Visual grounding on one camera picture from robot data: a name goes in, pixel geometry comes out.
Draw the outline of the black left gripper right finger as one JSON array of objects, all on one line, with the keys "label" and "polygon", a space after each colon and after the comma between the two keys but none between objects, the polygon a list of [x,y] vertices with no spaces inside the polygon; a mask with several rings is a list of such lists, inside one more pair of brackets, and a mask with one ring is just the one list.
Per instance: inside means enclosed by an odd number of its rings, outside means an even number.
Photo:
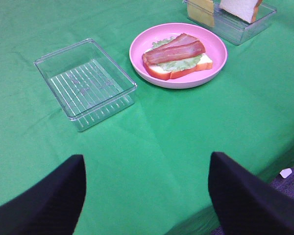
[{"label": "black left gripper right finger", "polygon": [[222,152],[211,154],[208,191],[214,235],[294,235],[294,167],[265,183]]}]

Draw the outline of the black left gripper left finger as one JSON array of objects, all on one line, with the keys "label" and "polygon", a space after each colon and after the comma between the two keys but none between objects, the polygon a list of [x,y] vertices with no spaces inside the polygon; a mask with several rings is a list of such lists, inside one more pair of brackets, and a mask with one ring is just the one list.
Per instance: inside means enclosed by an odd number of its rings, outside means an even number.
[{"label": "black left gripper left finger", "polygon": [[72,235],[86,196],[83,155],[72,155],[0,206],[0,235]]}]

